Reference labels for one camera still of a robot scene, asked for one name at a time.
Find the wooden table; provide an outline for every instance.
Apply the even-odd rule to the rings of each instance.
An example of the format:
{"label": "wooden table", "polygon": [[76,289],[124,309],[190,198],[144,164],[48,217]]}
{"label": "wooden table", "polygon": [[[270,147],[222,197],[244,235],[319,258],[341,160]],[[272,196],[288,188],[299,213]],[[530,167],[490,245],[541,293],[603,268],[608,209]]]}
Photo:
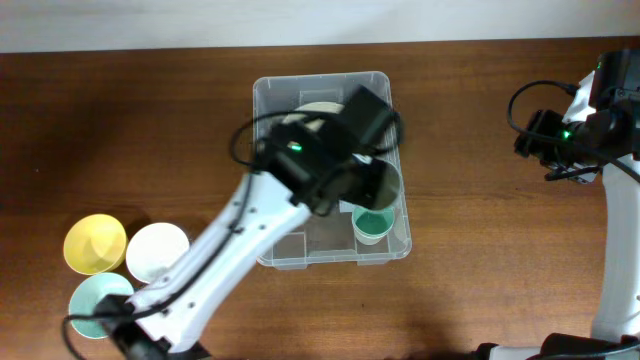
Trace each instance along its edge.
{"label": "wooden table", "polygon": [[[380,70],[404,115],[413,250],[385,266],[256,266],[209,323],[217,358],[399,359],[588,335],[601,288],[603,188],[545,183],[513,154],[511,94],[577,82],[640,38],[178,49],[0,57],[0,357],[63,359],[60,321],[85,276],[62,258],[82,216],[195,236],[236,188],[227,155],[262,76]],[[521,124],[570,98],[534,89]],[[120,272],[126,273],[122,266]],[[107,340],[73,341],[118,358]]]}

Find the white cup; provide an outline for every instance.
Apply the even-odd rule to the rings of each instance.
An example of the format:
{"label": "white cup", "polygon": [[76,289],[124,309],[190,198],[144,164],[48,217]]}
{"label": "white cup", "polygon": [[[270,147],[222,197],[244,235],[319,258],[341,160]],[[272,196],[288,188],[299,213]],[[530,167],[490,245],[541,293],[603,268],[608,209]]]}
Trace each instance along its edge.
{"label": "white cup", "polygon": [[147,225],[138,231],[127,248],[127,268],[133,277],[151,283],[164,274],[189,250],[189,238],[169,223]]}

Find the yellow bowl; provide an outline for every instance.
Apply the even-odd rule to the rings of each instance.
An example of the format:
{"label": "yellow bowl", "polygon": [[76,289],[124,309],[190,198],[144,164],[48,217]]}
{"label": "yellow bowl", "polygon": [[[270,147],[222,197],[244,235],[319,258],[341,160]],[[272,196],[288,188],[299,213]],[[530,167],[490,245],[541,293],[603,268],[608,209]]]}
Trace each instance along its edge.
{"label": "yellow bowl", "polygon": [[125,258],[127,233],[116,218],[96,214],[78,221],[64,239],[64,260],[74,271],[94,275],[117,268]]}

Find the white wall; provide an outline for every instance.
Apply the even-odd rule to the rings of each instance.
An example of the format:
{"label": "white wall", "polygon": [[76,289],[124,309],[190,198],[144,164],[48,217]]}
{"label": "white wall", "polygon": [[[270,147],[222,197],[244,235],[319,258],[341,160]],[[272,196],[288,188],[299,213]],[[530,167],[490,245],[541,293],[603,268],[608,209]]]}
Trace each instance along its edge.
{"label": "white wall", "polygon": [[640,0],[5,0],[0,52],[640,35]]}

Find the light blue cup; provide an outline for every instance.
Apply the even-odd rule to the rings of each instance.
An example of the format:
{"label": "light blue cup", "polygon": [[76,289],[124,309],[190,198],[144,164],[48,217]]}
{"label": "light blue cup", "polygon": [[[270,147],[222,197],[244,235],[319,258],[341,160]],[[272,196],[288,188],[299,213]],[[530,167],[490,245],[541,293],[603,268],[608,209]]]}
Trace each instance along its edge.
{"label": "light blue cup", "polygon": [[[78,286],[69,302],[69,314],[91,315],[93,308],[109,294],[133,295],[133,286],[123,276],[114,273],[93,275]],[[78,334],[89,339],[102,339],[107,334],[96,321],[73,320],[71,325]]]}

